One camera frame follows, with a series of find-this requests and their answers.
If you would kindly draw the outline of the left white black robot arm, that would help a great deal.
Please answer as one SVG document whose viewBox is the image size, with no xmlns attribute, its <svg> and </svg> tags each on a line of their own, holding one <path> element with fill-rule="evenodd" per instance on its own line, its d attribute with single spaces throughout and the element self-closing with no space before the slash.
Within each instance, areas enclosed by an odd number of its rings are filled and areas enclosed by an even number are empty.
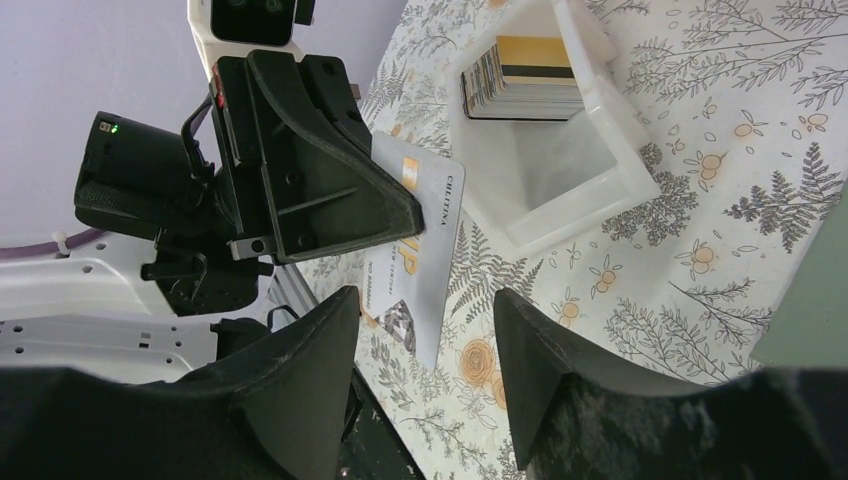
<svg viewBox="0 0 848 480">
<path fill-rule="evenodd" d="M 270 333 L 241 311 L 296 263 L 422 232 L 335 57 L 212 66 L 177 132 L 99 112 L 73 194 L 83 232 L 1 248 L 1 363 L 176 379 Z"/>
</svg>

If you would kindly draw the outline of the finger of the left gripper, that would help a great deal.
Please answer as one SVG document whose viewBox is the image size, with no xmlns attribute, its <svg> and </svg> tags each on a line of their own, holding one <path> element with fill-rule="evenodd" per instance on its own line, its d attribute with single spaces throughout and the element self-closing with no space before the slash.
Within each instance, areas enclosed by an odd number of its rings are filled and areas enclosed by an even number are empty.
<svg viewBox="0 0 848 480">
<path fill-rule="evenodd" d="M 420 202 L 372 158 L 341 59 L 254 50 L 246 68 L 277 262 L 423 232 Z"/>
</svg>

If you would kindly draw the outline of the white VIP credit card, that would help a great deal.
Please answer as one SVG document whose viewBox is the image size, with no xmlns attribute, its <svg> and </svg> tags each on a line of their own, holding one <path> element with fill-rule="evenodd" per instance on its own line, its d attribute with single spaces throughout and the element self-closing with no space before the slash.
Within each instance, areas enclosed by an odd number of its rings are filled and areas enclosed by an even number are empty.
<svg viewBox="0 0 848 480">
<path fill-rule="evenodd" d="M 382 132 L 373 136 L 372 152 L 375 162 L 418 200 L 425 228 L 365 251 L 363 314 L 432 369 L 439 356 L 465 169 Z"/>
</svg>

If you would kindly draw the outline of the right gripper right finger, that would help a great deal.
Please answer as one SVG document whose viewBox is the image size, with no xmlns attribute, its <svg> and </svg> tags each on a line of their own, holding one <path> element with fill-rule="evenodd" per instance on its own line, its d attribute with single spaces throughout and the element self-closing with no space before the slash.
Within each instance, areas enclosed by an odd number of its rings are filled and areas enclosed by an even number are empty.
<svg viewBox="0 0 848 480">
<path fill-rule="evenodd" d="M 847 372 L 768 367 L 708 387 L 626 360 L 504 288 L 493 316 L 531 479 L 843 479 Z"/>
</svg>

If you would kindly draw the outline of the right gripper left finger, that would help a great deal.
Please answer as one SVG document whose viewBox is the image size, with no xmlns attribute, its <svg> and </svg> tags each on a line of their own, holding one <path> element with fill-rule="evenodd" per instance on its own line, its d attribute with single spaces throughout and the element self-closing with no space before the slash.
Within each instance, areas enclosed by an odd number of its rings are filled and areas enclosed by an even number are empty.
<svg viewBox="0 0 848 480">
<path fill-rule="evenodd" d="M 1 372 L 5 479 L 331 479 L 359 293 L 179 380 L 131 385 L 69 367 Z"/>
</svg>

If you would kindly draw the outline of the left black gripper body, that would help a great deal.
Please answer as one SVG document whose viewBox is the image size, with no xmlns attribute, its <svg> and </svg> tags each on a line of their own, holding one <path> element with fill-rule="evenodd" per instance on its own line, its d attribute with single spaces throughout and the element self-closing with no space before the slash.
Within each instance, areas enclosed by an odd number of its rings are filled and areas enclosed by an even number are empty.
<svg viewBox="0 0 848 480">
<path fill-rule="evenodd" d="M 180 231 L 181 246 L 212 265 L 250 264 L 263 255 L 285 264 L 275 259 L 246 59 L 224 57 L 214 65 L 209 108 L 222 163 Z"/>
</svg>

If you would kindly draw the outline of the green card holder wallet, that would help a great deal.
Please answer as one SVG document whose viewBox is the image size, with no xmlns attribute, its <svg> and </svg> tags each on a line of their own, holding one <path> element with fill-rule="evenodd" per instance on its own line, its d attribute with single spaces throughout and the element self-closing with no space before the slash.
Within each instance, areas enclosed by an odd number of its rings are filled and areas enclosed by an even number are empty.
<svg viewBox="0 0 848 480">
<path fill-rule="evenodd" d="M 826 217 L 752 357 L 764 366 L 847 366 L 847 201 Z"/>
</svg>

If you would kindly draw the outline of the white plastic card box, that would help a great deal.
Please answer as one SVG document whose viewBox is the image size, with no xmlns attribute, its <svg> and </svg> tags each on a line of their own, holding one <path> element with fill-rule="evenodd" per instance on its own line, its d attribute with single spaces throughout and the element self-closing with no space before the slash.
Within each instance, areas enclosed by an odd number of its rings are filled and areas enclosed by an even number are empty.
<svg viewBox="0 0 848 480">
<path fill-rule="evenodd" d="M 583 109 L 560 122 L 469 118 L 461 75 L 499 35 L 563 41 Z M 583 2 L 516 1 L 448 67 L 452 157 L 466 170 L 462 206 L 504 257 L 540 253 L 659 195 L 639 156 L 647 132 L 612 78 L 616 56 Z"/>
</svg>

